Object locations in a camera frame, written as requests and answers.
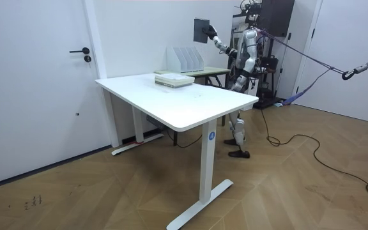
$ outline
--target robot leg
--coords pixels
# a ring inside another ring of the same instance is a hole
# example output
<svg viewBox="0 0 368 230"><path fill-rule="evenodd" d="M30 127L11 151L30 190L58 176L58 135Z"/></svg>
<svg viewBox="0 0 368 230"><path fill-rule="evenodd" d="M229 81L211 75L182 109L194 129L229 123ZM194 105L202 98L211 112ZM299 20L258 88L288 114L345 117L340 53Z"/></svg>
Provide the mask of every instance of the robot leg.
<svg viewBox="0 0 368 230"><path fill-rule="evenodd" d="M240 118L240 112L234 111L229 114L229 127L233 132L234 139L224 141L225 144L237 145L239 147L238 151L229 152L230 157L236 158L249 158L249 152L243 151L242 146L245 141L245 130L243 128L245 122Z"/></svg>

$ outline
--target white door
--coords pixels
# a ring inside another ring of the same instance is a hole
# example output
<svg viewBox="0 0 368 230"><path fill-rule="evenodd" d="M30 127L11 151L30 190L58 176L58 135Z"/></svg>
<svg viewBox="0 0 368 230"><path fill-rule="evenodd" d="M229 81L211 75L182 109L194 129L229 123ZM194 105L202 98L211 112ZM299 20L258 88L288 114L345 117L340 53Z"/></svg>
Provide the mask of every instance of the white door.
<svg viewBox="0 0 368 230"><path fill-rule="evenodd" d="M110 144L83 47L83 0L0 0L0 181Z"/></svg>
<svg viewBox="0 0 368 230"><path fill-rule="evenodd" d="M368 1L323 0L309 55L344 71L366 63ZM307 60L299 91L325 70ZM296 104L368 121L368 71L350 80L342 80L341 75L329 72Z"/></svg>

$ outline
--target baseboard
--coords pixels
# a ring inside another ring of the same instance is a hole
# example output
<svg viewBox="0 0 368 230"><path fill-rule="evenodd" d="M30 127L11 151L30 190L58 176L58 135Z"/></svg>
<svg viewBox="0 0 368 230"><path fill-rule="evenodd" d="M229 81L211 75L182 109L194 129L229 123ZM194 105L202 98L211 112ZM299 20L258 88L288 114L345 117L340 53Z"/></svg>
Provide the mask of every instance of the baseboard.
<svg viewBox="0 0 368 230"><path fill-rule="evenodd" d="M32 176L32 175L34 175L36 173L40 173L40 172L46 171L48 169L52 169L54 167L57 167L57 166L60 166L60 165L69 163L69 162L73 162L74 160L78 160L78 159L81 159L81 158L84 158L84 157L93 155L93 154L98 153L98 152L101 152L103 150L107 150L107 149L109 149L111 147L112 147L111 145L108 145L108 146L105 146L105 147L102 147L102 148L95 149L93 151L89 151L87 153L83 153L81 155L77 155L75 157L68 158L66 160L61 160L60 162L56 162L56 163L47 165L45 167L41 167L39 169L34 169L32 171L22 173L22 174L20 174L18 176L13 176L11 178L8 178L8 179L5 179L5 180L0 181L0 186L1 185L5 185L7 183L11 183L11 182L17 181L17 180L20 180L20 179L25 178L25 177L28 177L28 176Z"/></svg>

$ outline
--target carabiner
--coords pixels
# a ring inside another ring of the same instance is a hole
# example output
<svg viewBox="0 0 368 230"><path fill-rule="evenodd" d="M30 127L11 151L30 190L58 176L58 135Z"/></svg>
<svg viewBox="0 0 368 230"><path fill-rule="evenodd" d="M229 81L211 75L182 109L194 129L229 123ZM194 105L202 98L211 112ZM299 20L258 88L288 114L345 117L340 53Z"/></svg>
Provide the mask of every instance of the carabiner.
<svg viewBox="0 0 368 230"><path fill-rule="evenodd" d="M354 74L356 74L354 71L353 72L351 72L351 74L349 75L349 77L346 77L346 75L348 74L349 72L347 71L347 72L344 72L343 74L342 74L342 78L343 78L343 80L349 80L352 76L354 76Z"/></svg>

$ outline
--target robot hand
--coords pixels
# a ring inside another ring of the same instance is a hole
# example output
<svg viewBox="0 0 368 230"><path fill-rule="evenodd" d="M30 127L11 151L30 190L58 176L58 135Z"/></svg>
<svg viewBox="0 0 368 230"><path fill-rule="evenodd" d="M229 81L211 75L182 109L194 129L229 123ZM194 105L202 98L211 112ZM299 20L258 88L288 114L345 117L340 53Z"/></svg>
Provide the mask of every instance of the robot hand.
<svg viewBox="0 0 368 230"><path fill-rule="evenodd" d="M217 31L211 25L208 27L208 29L203 28L203 33L208 35L208 38L211 40L214 39L215 36L218 36Z"/></svg>

